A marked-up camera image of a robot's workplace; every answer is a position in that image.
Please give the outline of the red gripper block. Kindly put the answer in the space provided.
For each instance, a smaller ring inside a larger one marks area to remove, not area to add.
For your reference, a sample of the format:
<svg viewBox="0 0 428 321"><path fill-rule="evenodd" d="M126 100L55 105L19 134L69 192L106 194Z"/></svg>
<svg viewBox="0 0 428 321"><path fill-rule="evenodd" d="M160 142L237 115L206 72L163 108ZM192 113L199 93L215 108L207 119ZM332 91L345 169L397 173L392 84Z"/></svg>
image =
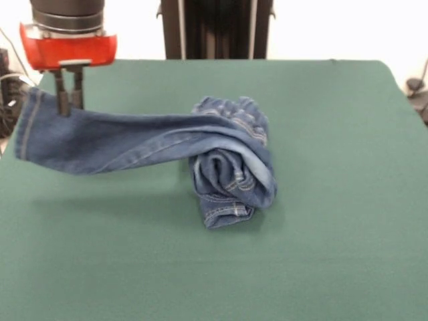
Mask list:
<svg viewBox="0 0 428 321"><path fill-rule="evenodd" d="M116 56L116 35L65 35L44 37L35 25L19 25L19 34L29 65L34 70L54 70L58 112L70 115L69 94L64 84L61 67L68 65L105 66ZM74 66L73 104L84 108L83 67Z"/></svg>

